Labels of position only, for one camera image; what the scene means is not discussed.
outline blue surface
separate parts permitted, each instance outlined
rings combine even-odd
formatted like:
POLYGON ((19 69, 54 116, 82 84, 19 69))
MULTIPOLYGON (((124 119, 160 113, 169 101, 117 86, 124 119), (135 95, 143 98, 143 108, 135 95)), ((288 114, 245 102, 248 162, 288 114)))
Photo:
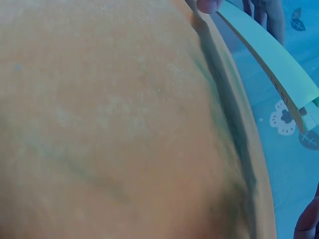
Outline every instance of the blue surface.
MULTIPOLYGON (((283 0, 283 5, 286 48, 319 86, 319 1, 283 0)), ((300 134, 271 81, 248 50, 233 56, 264 148, 278 239, 290 239, 319 182, 319 129, 300 134)))

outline finger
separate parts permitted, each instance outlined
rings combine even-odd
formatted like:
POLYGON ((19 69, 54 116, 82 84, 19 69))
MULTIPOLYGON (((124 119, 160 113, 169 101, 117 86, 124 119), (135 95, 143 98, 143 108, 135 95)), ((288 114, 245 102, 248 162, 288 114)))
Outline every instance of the finger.
POLYGON ((315 197, 318 197, 319 196, 319 183, 317 184, 317 190, 316 190, 316 193, 315 193, 315 197))
POLYGON ((319 197, 314 198, 300 215, 295 231, 307 231, 319 222, 319 197))
POLYGON ((222 0, 197 0, 197 8, 203 13, 213 13, 216 12, 222 0))
MULTIPOLYGON (((319 196, 319 183, 317 184, 317 190, 315 193, 315 198, 319 196)), ((316 225, 316 237, 315 239, 319 239, 319 223, 316 225)))

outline skin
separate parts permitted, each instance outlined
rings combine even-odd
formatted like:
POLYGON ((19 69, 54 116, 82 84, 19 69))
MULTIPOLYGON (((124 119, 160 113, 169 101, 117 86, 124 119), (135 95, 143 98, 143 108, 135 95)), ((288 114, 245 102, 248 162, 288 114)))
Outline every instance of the skin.
POLYGON ((297 221, 294 239, 319 239, 319 184, 314 199, 297 221))
MULTIPOLYGON (((198 0, 197 7, 203 13, 218 11, 222 0, 198 0)), ((267 20, 267 31, 285 45, 285 16, 281 0, 243 0, 244 11, 252 17, 251 3, 255 6, 254 19, 264 25, 267 20)))

